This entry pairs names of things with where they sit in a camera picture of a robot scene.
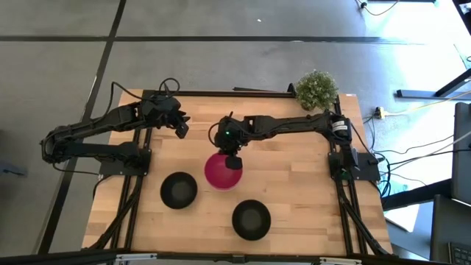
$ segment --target black ceramic bowl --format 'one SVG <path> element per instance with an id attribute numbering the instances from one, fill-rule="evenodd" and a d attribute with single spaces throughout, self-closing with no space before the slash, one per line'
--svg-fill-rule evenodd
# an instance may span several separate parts
<path id="1" fill-rule="evenodd" d="M 197 193 L 196 180 L 185 172 L 170 174 L 160 187 L 162 202 L 172 209 L 182 209 L 190 205 Z"/>
<path id="2" fill-rule="evenodd" d="M 233 227 L 243 239 L 254 241 L 263 238 L 270 230 L 272 218 L 266 206 L 254 199 L 243 201 L 233 212 Z"/>

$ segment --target concrete floor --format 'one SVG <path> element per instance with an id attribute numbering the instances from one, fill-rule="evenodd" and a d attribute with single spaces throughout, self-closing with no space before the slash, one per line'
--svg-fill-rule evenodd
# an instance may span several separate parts
<path id="1" fill-rule="evenodd" d="M 369 7 L 379 12 L 389 5 Z M 117 6 L 111 0 L 3 0 L 0 35 L 108 35 Z M 359 12 L 353 0 L 129 1 L 118 35 L 383 37 L 426 44 L 114 43 L 93 116 L 104 112 L 111 81 L 150 89 L 176 77 L 183 90 L 240 86 L 284 91 L 313 69 L 329 71 L 342 93 L 358 94 L 364 116 L 377 106 L 400 112 L 429 101 L 396 99 L 396 90 L 436 90 L 465 70 L 453 44 L 467 34 L 453 8 L 445 0 L 399 3 L 390 13 L 372 17 Z M 60 176 L 40 159 L 38 143 L 57 125 L 79 120 L 104 47 L 102 42 L 0 42 L 0 160 L 29 170 L 27 178 L 0 176 L 0 256 L 36 251 Z M 117 93 L 114 105 L 119 97 Z M 405 149 L 453 134 L 453 105 L 378 121 L 375 148 Z M 107 136 L 89 141 L 104 143 Z M 427 151 L 388 158 L 402 160 Z M 432 183 L 450 177 L 450 162 L 450 156 L 430 158 L 397 173 Z M 77 169 L 97 171 L 97 163 L 81 160 Z M 93 176 L 75 175 L 53 252 L 80 248 L 95 182 Z M 392 241 L 407 250 L 417 245 L 396 227 L 390 232 Z M 414 252 L 427 256 L 424 249 L 427 245 Z"/>

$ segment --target green plant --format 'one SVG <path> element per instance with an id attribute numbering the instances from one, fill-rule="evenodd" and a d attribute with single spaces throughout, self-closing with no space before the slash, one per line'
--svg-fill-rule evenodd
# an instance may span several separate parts
<path id="1" fill-rule="evenodd" d="M 337 90 L 329 73 L 314 70 L 296 84 L 296 99 L 305 110 L 328 109 L 337 98 Z"/>

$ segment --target pink ball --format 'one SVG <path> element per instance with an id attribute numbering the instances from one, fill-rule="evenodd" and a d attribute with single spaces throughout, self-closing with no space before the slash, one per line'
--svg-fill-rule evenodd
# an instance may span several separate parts
<path id="1" fill-rule="evenodd" d="M 206 180 L 220 191 L 234 188 L 242 177 L 242 169 L 234 170 L 226 167 L 227 157 L 228 155 L 216 153 L 209 157 L 205 165 Z"/>

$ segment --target desk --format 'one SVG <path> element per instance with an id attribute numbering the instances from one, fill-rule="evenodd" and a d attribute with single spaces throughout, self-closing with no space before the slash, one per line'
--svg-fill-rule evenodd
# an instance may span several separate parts
<path id="1" fill-rule="evenodd" d="M 133 90 L 141 95 L 142 91 Z M 177 96 L 181 110 L 191 117 L 185 139 L 173 130 L 152 131 L 152 161 L 144 178 L 132 250 L 146 252 L 244 253 L 254 255 L 345 255 L 339 204 L 327 163 L 329 143 L 318 133 L 278 135 L 253 141 L 240 152 L 244 161 L 241 182 L 231 191 L 216 191 L 206 182 L 205 161 L 216 152 L 208 141 L 209 126 L 234 112 L 275 118 L 304 116 L 294 99 Z M 135 100 L 123 93 L 120 105 Z M 355 95 L 340 95 L 341 111 L 364 137 Z M 110 144 L 131 141 L 133 132 L 112 132 Z M 353 146 L 364 152 L 355 136 Z M 195 201 L 182 210 L 167 208 L 160 185 L 173 172 L 188 172 L 198 183 Z M 123 177 L 100 184 L 88 220 L 83 247 L 92 245 L 116 215 Z M 392 252 L 378 191 L 356 182 L 361 216 L 384 249 Z M 264 203 L 272 215 L 269 233 L 259 241 L 245 241 L 233 231 L 231 216 L 245 199 Z M 127 220 L 121 226 L 123 246 Z M 350 220 L 354 250 L 355 225 Z"/>

